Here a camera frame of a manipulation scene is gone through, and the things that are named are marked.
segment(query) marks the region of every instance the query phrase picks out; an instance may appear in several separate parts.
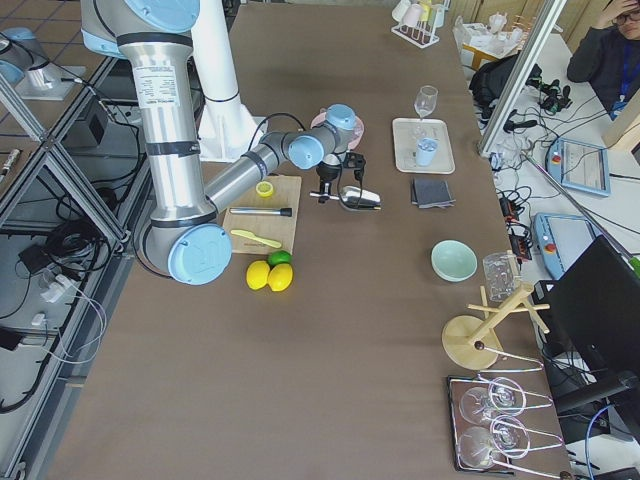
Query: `monitor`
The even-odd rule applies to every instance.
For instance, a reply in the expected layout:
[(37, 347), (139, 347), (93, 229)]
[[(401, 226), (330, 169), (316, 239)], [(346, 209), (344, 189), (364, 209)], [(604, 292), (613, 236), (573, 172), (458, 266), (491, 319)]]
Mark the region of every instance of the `monitor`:
[(640, 377), (640, 278), (598, 236), (548, 298), (555, 321), (594, 371), (597, 381), (590, 391), (601, 385), (603, 396), (616, 405), (629, 432), (640, 441), (640, 387), (606, 393), (616, 376)]

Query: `person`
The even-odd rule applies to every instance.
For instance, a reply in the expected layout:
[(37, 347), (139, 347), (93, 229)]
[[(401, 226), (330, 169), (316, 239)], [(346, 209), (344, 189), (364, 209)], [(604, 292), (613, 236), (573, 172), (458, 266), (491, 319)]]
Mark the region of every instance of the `person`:
[(640, 87), (640, 3), (611, 0), (580, 42), (567, 68), (589, 82), (615, 118)]

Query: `black jacket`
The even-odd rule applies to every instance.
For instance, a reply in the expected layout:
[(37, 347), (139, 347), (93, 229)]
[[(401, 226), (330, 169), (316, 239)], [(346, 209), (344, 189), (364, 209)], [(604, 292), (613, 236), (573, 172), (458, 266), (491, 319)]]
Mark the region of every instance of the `black jacket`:
[[(598, 30), (590, 28), (571, 57), (567, 78), (572, 82), (589, 82), (602, 105), (611, 107), (620, 98), (624, 68), (624, 45), (629, 41), (629, 74), (640, 62), (640, 40), (626, 40), (617, 27)], [(640, 75), (632, 80), (627, 101), (640, 87)]]

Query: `black bag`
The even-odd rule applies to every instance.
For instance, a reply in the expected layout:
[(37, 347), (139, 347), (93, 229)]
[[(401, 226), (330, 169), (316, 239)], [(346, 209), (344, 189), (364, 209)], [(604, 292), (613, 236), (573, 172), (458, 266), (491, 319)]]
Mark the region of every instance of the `black bag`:
[[(485, 63), (471, 78), (469, 90), (473, 93), (475, 102), (482, 109), (483, 120), (488, 120), (491, 116), (493, 104), (502, 95), (502, 90), (511, 75), (518, 55), (516, 53), (495, 62)], [(539, 81), (541, 75), (542, 69), (537, 64), (534, 65), (527, 83)]]

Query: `brown table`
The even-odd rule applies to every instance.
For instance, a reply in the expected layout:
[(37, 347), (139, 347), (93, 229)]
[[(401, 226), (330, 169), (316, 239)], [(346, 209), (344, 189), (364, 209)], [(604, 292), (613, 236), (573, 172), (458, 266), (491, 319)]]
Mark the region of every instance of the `brown table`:
[[(318, 205), (307, 196), (317, 177), (303, 172), (295, 279), (279, 294), (245, 286), (255, 256), (235, 255), (201, 287), (134, 268), (48, 478), (463, 475), (453, 469), (445, 380), (470, 372), (448, 359), (440, 334), (479, 301), (483, 275), (447, 283), (429, 254), (454, 238), (481, 259), (507, 238), (450, 32), (419, 50), (392, 25), (382, 8), (240, 9), (231, 38), (244, 103), (305, 123), (331, 103), (351, 105), (366, 126), (365, 187), (383, 209)], [(456, 161), (446, 176), (456, 205), (442, 211), (412, 206), (411, 175), (394, 166), (391, 122), (415, 115), (413, 97), (427, 83), (440, 89), (433, 117), (447, 123)], [(535, 354), (527, 317), (503, 322), (498, 335), (507, 351)], [(547, 389), (544, 375), (523, 377)], [(528, 418), (559, 431), (549, 410)], [(568, 468), (562, 450), (520, 464)]]

